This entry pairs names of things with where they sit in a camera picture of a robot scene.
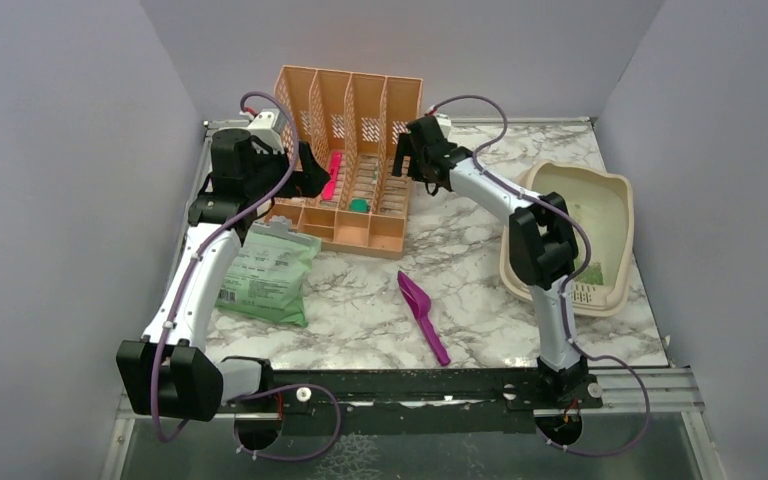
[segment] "marble table top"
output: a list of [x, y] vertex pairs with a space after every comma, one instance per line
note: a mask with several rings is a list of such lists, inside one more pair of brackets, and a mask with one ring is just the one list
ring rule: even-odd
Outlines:
[[[460, 126], [450, 139], [474, 148], [499, 131], [493, 125]], [[480, 158], [510, 179], [543, 159], [604, 169], [586, 123], [513, 125]], [[321, 252], [303, 287], [306, 329], [215, 310], [206, 354], [214, 361], [230, 355], [268, 358], [278, 369], [437, 367], [399, 292], [396, 273], [402, 270], [433, 300], [430, 318], [450, 367], [534, 367], [540, 352], [534, 309], [499, 278], [501, 235], [502, 224], [471, 200], [444, 190], [431, 197], [414, 185], [401, 260]], [[579, 341], [594, 355], [666, 366], [636, 263], [630, 278], [621, 312], [576, 317]]]

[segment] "green bag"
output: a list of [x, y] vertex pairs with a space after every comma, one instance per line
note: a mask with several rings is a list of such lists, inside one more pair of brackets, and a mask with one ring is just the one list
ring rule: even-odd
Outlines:
[[301, 245], [249, 231], [228, 269], [216, 306], [275, 324], [307, 327], [302, 281], [322, 240]]

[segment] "utensil handle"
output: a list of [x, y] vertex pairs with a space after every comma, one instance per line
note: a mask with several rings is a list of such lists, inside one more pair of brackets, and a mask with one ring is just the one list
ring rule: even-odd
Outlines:
[[437, 332], [434, 331], [434, 326], [431, 325], [427, 315], [416, 319], [419, 323], [419, 329], [422, 330], [422, 334], [425, 335], [425, 341], [431, 347], [431, 351], [434, 352], [434, 356], [437, 357], [437, 361], [440, 366], [445, 367], [452, 360], [449, 358], [449, 353], [446, 352], [446, 347], [443, 346], [443, 342], [440, 341], [440, 337], [437, 336]]

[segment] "gray wall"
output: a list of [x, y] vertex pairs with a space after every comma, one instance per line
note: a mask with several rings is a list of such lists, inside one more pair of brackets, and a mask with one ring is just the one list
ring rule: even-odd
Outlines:
[[[199, 112], [237, 115], [282, 65], [421, 77], [426, 105], [598, 115], [663, 0], [142, 0]], [[494, 115], [472, 102], [448, 113]]]
[[768, 0], [667, 0], [596, 125], [731, 478], [768, 478]]
[[0, 1], [0, 478], [95, 478], [200, 118], [136, 0]]

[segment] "purple spatula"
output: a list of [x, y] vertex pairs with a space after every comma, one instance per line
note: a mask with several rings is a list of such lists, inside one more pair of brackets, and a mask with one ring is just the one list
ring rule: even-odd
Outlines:
[[402, 291], [405, 301], [408, 302], [408, 306], [411, 308], [414, 318], [416, 318], [416, 323], [419, 324], [419, 329], [422, 330], [425, 340], [431, 346], [431, 351], [434, 352], [434, 356], [437, 357], [440, 365], [445, 367], [451, 363], [451, 360], [449, 359], [449, 354], [446, 353], [446, 347], [443, 346], [440, 342], [440, 337], [434, 331], [431, 320], [428, 319], [428, 312], [431, 311], [431, 299], [428, 298], [428, 294], [419, 288], [419, 285], [413, 283], [413, 280], [408, 278], [403, 272], [399, 272], [396, 279], [399, 282], [399, 290]]

